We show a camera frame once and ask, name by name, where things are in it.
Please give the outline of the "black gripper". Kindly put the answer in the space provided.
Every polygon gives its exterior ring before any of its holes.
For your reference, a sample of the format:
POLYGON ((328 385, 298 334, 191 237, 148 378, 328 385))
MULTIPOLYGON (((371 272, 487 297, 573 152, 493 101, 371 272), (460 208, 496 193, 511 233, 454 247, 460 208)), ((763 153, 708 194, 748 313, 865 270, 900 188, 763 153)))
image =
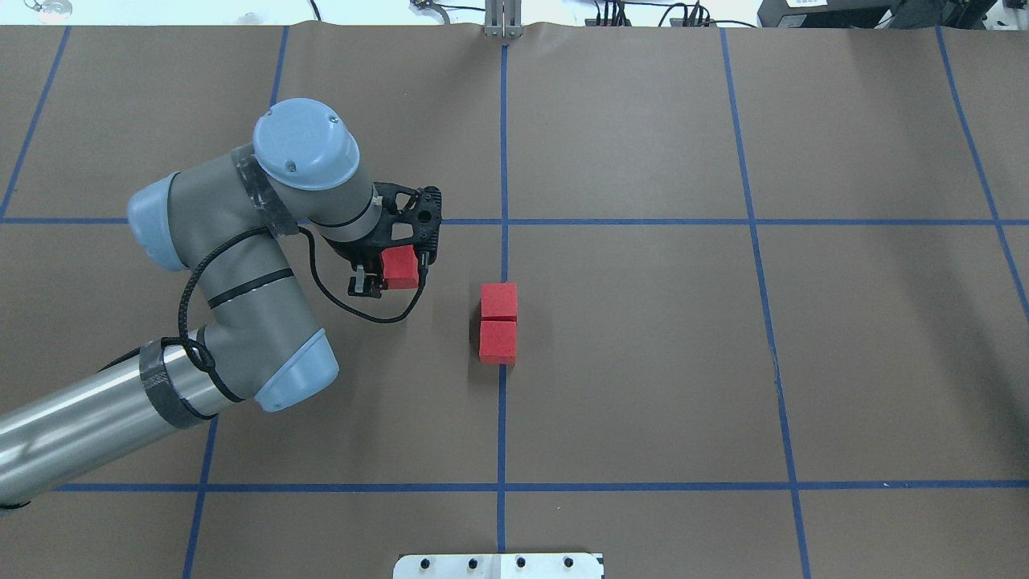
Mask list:
POLYGON ((387 236, 371 232, 356 240, 342 241, 330 236, 330 231, 324 228, 323 238, 334 253, 353 267, 354 273, 349 280, 349 296, 381 299, 386 289, 381 256, 387 236))

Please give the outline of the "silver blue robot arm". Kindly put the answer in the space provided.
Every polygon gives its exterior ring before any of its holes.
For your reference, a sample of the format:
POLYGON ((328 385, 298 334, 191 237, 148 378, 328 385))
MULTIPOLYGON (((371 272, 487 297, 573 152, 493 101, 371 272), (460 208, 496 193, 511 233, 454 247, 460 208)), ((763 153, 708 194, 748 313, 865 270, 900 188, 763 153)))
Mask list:
POLYGON ((383 208, 342 114, 295 96, 230 153, 137 191, 126 220, 155 264, 188 273, 176 332, 2 415, 4 514, 235 404, 276 412, 324 391, 338 356, 281 241, 358 245, 383 208))

